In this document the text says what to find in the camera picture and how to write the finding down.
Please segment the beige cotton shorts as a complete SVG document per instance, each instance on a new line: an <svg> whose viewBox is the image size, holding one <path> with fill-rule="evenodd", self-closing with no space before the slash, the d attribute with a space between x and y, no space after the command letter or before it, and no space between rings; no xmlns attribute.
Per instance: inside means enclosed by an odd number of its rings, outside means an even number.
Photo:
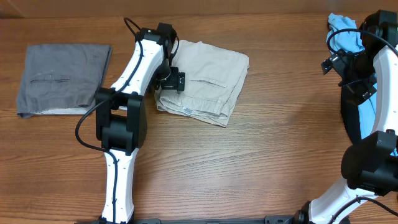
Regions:
<svg viewBox="0 0 398 224"><path fill-rule="evenodd" d="M172 66L185 73L185 89L159 89L159 111L227 127L249 69L249 57L203 42L180 40Z"/></svg>

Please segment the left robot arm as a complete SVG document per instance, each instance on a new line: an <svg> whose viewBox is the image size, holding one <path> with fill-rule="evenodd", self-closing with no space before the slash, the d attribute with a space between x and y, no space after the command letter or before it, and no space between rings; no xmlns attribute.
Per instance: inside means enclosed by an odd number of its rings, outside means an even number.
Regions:
<svg viewBox="0 0 398 224"><path fill-rule="evenodd" d="M155 89L185 89L185 74L172 66L179 39L170 24L141 28L135 51L111 88L100 88L96 100L96 138L106 159L106 200L99 223L132 223L134 164L147 134L144 95Z"/></svg>

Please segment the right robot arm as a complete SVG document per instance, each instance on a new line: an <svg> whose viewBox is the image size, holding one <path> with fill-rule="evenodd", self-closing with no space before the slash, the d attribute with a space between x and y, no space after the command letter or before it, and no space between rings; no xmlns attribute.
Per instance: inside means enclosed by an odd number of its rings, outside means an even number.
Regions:
<svg viewBox="0 0 398 224"><path fill-rule="evenodd" d="M360 26L331 14L324 73L340 77L341 116L352 142L341 177L289 223L348 223L366 202L397 190L397 13L379 10Z"/></svg>

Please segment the black garment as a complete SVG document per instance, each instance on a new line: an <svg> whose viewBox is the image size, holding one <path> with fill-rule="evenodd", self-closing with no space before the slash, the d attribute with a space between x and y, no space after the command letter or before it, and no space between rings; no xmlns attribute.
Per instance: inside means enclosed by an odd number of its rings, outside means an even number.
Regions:
<svg viewBox="0 0 398 224"><path fill-rule="evenodd" d="M341 117L346 133L353 144L361 141L358 105L354 102L354 94L345 86L341 88Z"/></svg>

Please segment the light blue shirt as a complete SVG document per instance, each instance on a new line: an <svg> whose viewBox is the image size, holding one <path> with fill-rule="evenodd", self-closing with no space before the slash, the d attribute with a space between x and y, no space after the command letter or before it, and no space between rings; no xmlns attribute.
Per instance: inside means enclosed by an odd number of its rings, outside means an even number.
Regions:
<svg viewBox="0 0 398 224"><path fill-rule="evenodd" d="M330 14L328 26L331 55L359 55L359 68L369 66L376 75L376 93L358 105L361 141L375 131L397 130L397 13L378 10L360 26L349 17Z"/></svg>

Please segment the folded grey shorts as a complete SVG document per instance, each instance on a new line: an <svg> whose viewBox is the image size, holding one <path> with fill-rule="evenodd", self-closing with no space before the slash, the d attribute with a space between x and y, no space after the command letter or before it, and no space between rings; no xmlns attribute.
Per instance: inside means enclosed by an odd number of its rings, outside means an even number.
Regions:
<svg viewBox="0 0 398 224"><path fill-rule="evenodd" d="M94 105L112 47L104 44L30 45L16 99L17 115L80 115Z"/></svg>

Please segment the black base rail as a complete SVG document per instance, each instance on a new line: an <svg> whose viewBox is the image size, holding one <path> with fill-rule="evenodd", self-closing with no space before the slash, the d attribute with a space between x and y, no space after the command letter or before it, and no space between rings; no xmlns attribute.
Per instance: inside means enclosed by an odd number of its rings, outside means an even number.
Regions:
<svg viewBox="0 0 398 224"><path fill-rule="evenodd" d="M202 220L160 220L140 219L130 220L123 224L294 224L305 223L296 220L293 216L267 216L264 218L234 218L234 219L202 219Z"/></svg>

